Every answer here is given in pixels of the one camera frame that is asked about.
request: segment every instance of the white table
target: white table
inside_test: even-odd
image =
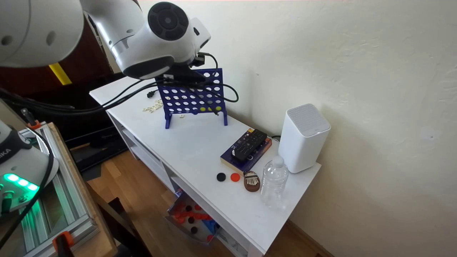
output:
[[[91,91],[90,95],[103,104],[135,81],[122,78]],[[142,81],[126,94],[152,81]],[[162,109],[143,112],[144,108],[153,106],[154,101],[160,99],[158,92],[148,99],[148,91],[107,111],[132,154],[170,190],[181,187],[249,252],[249,257],[264,255],[321,165],[316,163],[306,171],[290,174],[284,192],[284,208],[269,209],[260,201],[260,191],[248,192],[242,180],[230,180],[233,171],[219,158],[249,128],[247,125],[229,117],[228,126],[224,126],[222,115],[205,113],[186,114],[184,118],[174,115],[170,128],[165,129]],[[273,140],[271,148],[253,167],[260,178],[265,164],[277,154],[278,145]],[[219,172],[227,175],[224,182],[216,180]]]

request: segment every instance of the baseboard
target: baseboard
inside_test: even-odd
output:
[[[294,233],[303,239],[303,241],[315,252],[318,254],[316,257],[334,257],[329,251],[327,251],[321,244],[319,244],[316,240],[306,234],[299,226],[293,223],[291,220],[287,220],[287,223],[290,227],[294,228]]]

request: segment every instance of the water bottle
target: water bottle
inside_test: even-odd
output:
[[[263,169],[260,198],[269,207],[279,207],[281,196],[286,186],[289,170],[280,156],[274,157]]]

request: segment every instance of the red game disc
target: red game disc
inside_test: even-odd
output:
[[[233,182],[239,181],[239,178],[240,178],[240,177],[239,177],[239,174],[236,173],[236,172],[234,172],[234,173],[232,173],[232,174],[230,175],[230,179],[231,179]]]

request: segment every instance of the remote control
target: remote control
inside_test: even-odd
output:
[[[245,161],[265,139],[266,133],[255,129],[241,142],[240,146],[232,150],[232,156],[239,161]]]

